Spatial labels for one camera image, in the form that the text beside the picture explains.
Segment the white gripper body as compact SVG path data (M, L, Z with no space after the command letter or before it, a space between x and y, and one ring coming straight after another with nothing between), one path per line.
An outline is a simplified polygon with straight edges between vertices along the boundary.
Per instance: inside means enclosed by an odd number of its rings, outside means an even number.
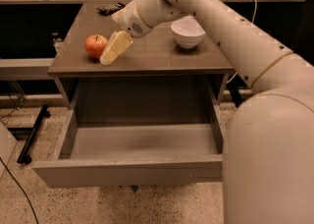
M122 30L134 38L140 38L152 32L152 26L144 19L142 4L142 0L132 0L125 8L111 16Z

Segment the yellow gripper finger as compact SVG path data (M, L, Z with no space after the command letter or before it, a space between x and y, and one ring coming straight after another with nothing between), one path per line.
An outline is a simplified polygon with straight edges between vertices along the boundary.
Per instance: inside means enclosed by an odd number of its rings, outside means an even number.
M108 66L132 45L132 37L124 30L114 31L100 56L100 63Z

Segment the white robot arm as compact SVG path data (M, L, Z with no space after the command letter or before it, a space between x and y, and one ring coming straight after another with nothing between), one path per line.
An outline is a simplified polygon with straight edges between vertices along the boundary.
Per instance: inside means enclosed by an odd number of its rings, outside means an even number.
M226 224L314 224L314 67L220 0L133 0L114 14L100 61L136 37L193 16L254 95L230 120L223 147Z

